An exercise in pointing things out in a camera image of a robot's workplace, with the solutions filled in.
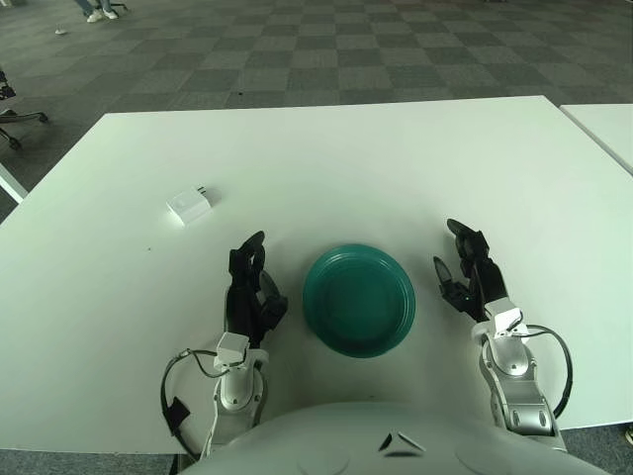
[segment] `person's feet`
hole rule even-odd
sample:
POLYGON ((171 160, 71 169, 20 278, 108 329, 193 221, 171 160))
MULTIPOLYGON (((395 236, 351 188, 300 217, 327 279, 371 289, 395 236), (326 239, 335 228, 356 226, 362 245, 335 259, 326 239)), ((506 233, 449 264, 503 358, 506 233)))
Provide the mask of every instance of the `person's feet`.
POLYGON ((119 15, 117 15, 117 12, 115 12, 114 10, 112 12, 106 12, 105 10, 103 11, 103 14, 108 17, 110 20, 116 20, 119 18, 119 15))
POLYGON ((90 16, 88 17, 88 20, 86 20, 86 22, 88 23, 96 23, 99 20, 103 19, 103 14, 101 13, 100 10, 94 10, 90 16))

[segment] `green plate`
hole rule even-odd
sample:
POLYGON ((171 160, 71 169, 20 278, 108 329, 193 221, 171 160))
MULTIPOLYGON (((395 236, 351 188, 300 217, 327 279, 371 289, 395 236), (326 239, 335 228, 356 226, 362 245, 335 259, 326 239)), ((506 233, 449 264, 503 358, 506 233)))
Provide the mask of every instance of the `green plate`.
POLYGON ((407 274, 389 255, 362 244, 326 252, 304 287, 310 328, 330 348, 370 358, 400 343, 413 323, 415 295, 407 274))

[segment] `chair wheel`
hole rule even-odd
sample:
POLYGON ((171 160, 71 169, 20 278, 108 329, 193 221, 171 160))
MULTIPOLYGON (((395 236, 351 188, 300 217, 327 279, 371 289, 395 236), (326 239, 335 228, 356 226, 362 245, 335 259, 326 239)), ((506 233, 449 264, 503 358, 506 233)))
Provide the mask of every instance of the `chair wheel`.
POLYGON ((19 150, 20 148, 22 148, 22 144, 17 139, 14 139, 13 137, 11 137, 9 139, 9 147, 12 148, 13 150, 19 150))

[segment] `checkered carpet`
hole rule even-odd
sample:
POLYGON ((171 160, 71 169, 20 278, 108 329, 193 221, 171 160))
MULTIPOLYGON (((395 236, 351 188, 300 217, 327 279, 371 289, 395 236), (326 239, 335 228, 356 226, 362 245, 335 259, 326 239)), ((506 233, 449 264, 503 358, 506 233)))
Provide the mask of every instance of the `checkered carpet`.
MULTIPOLYGON (((20 155, 0 142, 27 188, 105 112, 633 102, 625 0, 128 0, 92 25, 71 0, 27 2, 0 8, 0 64, 19 94, 0 106, 52 119, 6 128, 20 155)), ((11 206, 0 196, 3 216, 11 206)))

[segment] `wire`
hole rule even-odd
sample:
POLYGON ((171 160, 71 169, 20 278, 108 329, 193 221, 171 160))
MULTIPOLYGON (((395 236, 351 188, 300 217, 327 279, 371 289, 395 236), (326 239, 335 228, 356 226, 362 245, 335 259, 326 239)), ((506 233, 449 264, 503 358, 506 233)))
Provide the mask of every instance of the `wire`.
MULTIPOLYGON (((160 382, 160 408, 162 410, 162 415, 165 417, 165 420, 167 421, 168 425, 169 425, 169 421, 168 421, 167 415, 169 413, 169 405, 167 404, 167 395, 166 395, 166 390, 165 390, 167 376, 169 375, 169 373, 171 372, 171 369, 174 367, 176 363, 182 361, 188 356, 191 356, 192 354, 194 355, 194 358, 198 362, 198 367, 200 368, 200 370, 203 372, 205 376, 209 378, 219 378, 227 373, 227 371, 224 371, 220 374, 211 374, 205 370, 202 363, 200 362, 200 359, 198 358, 198 354, 207 354, 210 356, 218 355, 214 351, 209 351, 207 349, 187 348, 184 351, 181 351, 180 353, 178 353, 173 358, 171 358, 169 362, 167 363, 167 366, 165 367, 165 372, 163 373, 162 380, 160 382)), ((176 437, 176 440, 180 442, 180 445, 182 446, 182 448, 185 449, 185 451, 187 452, 187 455, 189 455, 192 458, 192 460, 197 461, 198 459, 200 459, 200 454, 194 452, 193 449, 189 446, 187 441, 184 439, 179 427, 173 431, 172 435, 176 437)))
POLYGON ((220 378, 228 373, 228 370, 225 370, 222 373, 211 374, 211 373, 208 373, 207 370, 203 367, 202 363, 200 362, 200 358, 198 357, 198 353, 209 354, 210 356, 216 356, 217 353, 215 353, 214 351, 207 351, 205 349, 189 349, 189 348, 187 348, 187 350, 191 351, 191 354, 193 354, 194 358, 196 358, 196 362, 198 363, 198 367, 200 368, 200 371, 202 371, 202 373, 208 378, 220 378))
POLYGON ((565 387, 563 388, 563 395, 561 396, 561 400, 559 401, 556 408, 554 408, 554 417, 557 419, 560 415, 563 414, 563 411, 565 411, 565 408, 567 407, 567 403, 569 402, 570 396, 572 394, 572 385, 574 384, 574 368, 572 366, 572 355, 570 354, 570 349, 567 348, 565 341, 561 338, 560 335, 558 335, 553 330, 548 329, 547 327, 543 327, 542 325, 528 325, 527 327, 529 329, 540 330, 540 332, 530 333, 530 334, 512 333, 512 336, 516 336, 519 338, 527 338, 527 337, 532 337, 532 336, 540 336, 541 334, 550 334, 561 345, 561 348, 563 349, 563 353, 565 354, 565 364, 567 365, 567 378, 565 381, 565 387))

